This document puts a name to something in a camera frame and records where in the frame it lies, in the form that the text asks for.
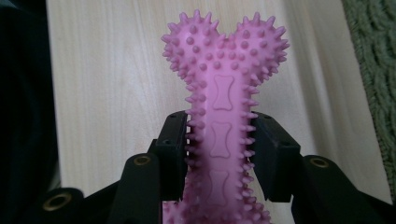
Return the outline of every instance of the bone pattern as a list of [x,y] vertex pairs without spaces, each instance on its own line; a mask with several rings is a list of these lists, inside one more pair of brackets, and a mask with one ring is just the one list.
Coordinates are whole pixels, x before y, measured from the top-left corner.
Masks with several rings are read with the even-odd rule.
[[254,166],[248,132],[257,117],[250,112],[258,104],[251,95],[286,61],[286,30],[276,29],[274,20],[261,21],[259,13],[251,21],[245,17],[228,37],[219,34],[210,12],[205,18],[199,10],[191,18],[181,13],[179,24],[168,24],[163,56],[191,91],[191,132],[183,200],[163,203],[163,223],[270,223],[248,187]]

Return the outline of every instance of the light wood grain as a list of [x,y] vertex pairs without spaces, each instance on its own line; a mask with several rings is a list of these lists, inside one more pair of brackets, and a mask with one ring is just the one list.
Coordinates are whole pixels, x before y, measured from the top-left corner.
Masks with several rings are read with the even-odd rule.
[[[225,33],[255,11],[275,15],[288,29],[288,60],[253,109],[275,117],[304,155],[335,161],[358,189],[390,202],[342,5],[326,0],[48,1],[63,186],[89,195],[118,180],[165,117],[189,108],[160,37],[196,8],[212,11]],[[267,207],[275,223],[292,223],[289,204]]]

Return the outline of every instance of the bone-shaped chew toy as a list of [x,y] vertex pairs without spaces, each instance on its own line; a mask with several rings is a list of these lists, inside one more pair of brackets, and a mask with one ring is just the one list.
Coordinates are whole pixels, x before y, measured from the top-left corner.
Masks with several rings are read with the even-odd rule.
[[191,132],[183,200],[163,204],[163,223],[269,223],[268,211],[248,187],[254,166],[248,132],[255,130],[250,119],[257,118],[250,112],[258,104],[251,95],[286,61],[288,40],[280,38],[286,30],[274,28],[274,20],[261,21],[256,12],[228,38],[210,12],[205,18],[199,10],[192,18],[181,13],[179,24],[168,24],[163,56],[192,95],[186,98]]

